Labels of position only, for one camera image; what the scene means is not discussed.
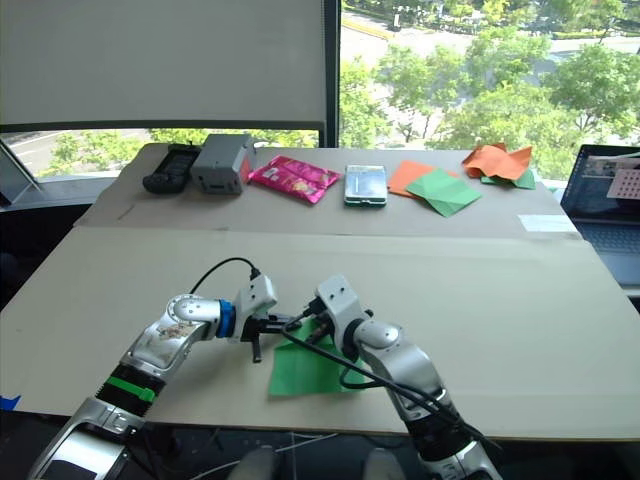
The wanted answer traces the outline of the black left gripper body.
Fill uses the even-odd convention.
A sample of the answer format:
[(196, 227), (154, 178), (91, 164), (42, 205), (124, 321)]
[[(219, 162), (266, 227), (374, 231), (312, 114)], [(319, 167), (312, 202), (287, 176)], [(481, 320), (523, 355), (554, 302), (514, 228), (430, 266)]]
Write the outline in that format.
[(274, 332), (274, 316), (264, 314), (260, 316), (250, 316), (244, 323), (240, 341), (251, 345), (252, 362), (254, 364), (262, 361), (262, 349), (260, 336), (272, 334)]

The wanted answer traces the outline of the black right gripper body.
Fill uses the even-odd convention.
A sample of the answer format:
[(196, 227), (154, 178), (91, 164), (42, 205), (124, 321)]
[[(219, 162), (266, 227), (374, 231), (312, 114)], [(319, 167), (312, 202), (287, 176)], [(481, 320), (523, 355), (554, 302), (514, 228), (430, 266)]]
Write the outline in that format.
[(329, 323), (327, 306), (320, 296), (315, 296), (302, 312), (301, 321), (312, 326), (323, 326)]

